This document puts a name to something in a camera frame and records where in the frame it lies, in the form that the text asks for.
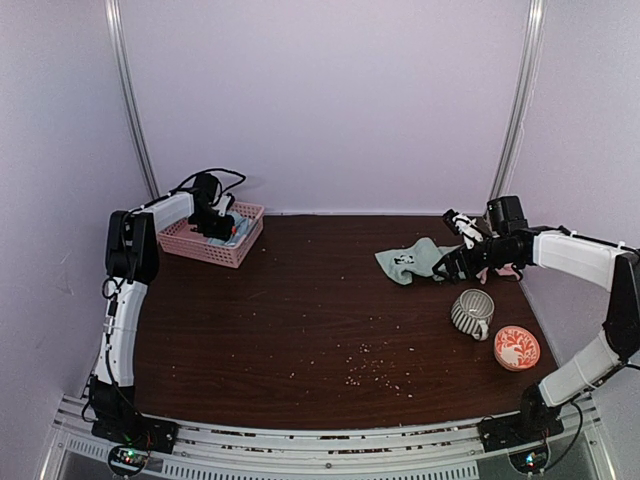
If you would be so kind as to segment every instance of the robotic arm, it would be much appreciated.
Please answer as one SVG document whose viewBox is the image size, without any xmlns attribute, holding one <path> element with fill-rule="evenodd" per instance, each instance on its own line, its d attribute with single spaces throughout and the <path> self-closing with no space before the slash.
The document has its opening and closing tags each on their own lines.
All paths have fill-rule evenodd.
<svg viewBox="0 0 640 480">
<path fill-rule="evenodd" d="M 452 251 L 434 267 L 434 274 L 457 283 L 484 268 L 507 263 L 559 270 L 595 283 L 611 293 L 607 318 L 598 336 L 568 363 L 527 388 L 516 415 L 485 420 L 479 428 L 485 450 L 510 448 L 543 434 L 562 432 L 557 417 L 566 403 L 601 386 L 640 350 L 640 252 L 624 243 L 612 244 L 577 235 L 563 227 L 530 228 L 518 197 L 501 197 L 488 204 L 494 235 L 481 232 L 469 245 Z M 452 210 L 444 215 L 454 231 L 470 225 Z"/>
<path fill-rule="evenodd" d="M 107 313 L 100 356 L 89 384 L 89 405 L 96 415 L 93 435 L 137 448 L 171 453 L 177 425 L 143 416 L 134 406 L 133 351 L 138 317 L 149 284 L 158 273 L 156 234 L 183 218 L 207 237 L 228 240 L 232 195 L 218 195 L 216 177 L 195 175 L 193 186 L 109 220 L 103 285 Z"/>
</svg>

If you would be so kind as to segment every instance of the plastic basket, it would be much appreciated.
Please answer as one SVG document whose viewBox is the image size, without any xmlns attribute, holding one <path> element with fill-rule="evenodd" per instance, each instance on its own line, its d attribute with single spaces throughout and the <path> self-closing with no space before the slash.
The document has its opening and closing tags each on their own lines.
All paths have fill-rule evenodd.
<svg viewBox="0 0 640 480">
<path fill-rule="evenodd" d="M 183 218 L 158 234 L 162 250 L 173 255 L 238 268 L 262 232 L 264 207 L 235 202 L 230 210 L 251 219 L 249 233 L 233 247 L 209 245 L 207 238 L 200 233 L 192 232 L 194 226 L 189 225 L 187 219 Z"/>
</svg>

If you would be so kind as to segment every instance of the blue cloth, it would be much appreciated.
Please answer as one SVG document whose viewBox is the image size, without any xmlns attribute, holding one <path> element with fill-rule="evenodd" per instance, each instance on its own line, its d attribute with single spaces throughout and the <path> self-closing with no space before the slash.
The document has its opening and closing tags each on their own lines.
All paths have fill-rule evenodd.
<svg viewBox="0 0 640 480">
<path fill-rule="evenodd" d="M 226 242 L 219 238 L 209 238 L 207 239 L 207 243 L 209 245 L 216 245 L 218 247 L 234 247 L 244 235 L 249 235 L 249 232 L 253 227 L 251 219 L 243 217 L 238 212 L 229 212 L 229 215 L 233 217 L 236 233 Z"/>
</svg>

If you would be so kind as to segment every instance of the round container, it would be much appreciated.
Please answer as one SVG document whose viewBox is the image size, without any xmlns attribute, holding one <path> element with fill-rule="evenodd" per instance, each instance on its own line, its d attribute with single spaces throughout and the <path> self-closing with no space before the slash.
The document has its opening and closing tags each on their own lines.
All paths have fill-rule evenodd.
<svg viewBox="0 0 640 480">
<path fill-rule="evenodd" d="M 540 345 L 531 332 L 522 327 L 502 328 L 493 341 L 496 360 L 507 370 L 520 372 L 540 360 Z"/>
<path fill-rule="evenodd" d="M 475 288 L 465 290 L 451 307 L 451 321 L 462 333 L 479 341 L 489 338 L 495 306 L 491 297 Z"/>
</svg>

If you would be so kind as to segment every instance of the wall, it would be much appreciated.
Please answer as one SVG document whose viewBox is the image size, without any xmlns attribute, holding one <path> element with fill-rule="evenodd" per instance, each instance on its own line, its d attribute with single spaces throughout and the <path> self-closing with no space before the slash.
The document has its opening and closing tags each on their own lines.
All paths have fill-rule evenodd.
<svg viewBox="0 0 640 480">
<path fill-rule="evenodd" d="M 640 245 L 640 3 L 549 2 L 535 94 L 510 191 L 532 224 L 564 224 Z M 528 270 L 526 288 L 558 360 L 600 328 L 607 294 Z M 626 371 L 597 394 L 622 478 L 640 478 L 640 377 Z"/>
<path fill-rule="evenodd" d="M 100 0 L 0 0 L 0 478 L 97 355 L 110 211 L 146 199 Z"/>
<path fill-rule="evenodd" d="M 123 2 L 161 190 L 229 166 L 272 212 L 481 212 L 529 2 Z"/>
</svg>

